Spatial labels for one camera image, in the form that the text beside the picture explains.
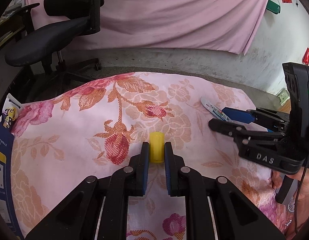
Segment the person right hand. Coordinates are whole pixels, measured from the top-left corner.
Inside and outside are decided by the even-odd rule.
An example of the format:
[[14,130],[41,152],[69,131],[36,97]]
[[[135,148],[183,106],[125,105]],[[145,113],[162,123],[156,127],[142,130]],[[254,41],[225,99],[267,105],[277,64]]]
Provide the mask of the person right hand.
[[[287,175],[289,178],[301,181],[304,167],[302,167],[297,174]],[[274,189],[280,188],[282,185],[282,178],[280,172],[272,171],[272,187]],[[295,215],[297,214],[297,229],[298,233],[301,231],[302,226],[309,220],[309,169],[306,170],[303,182],[301,183],[301,189],[298,197],[297,212],[295,209]],[[295,237],[295,222],[287,227],[285,237],[286,239],[293,239]]]

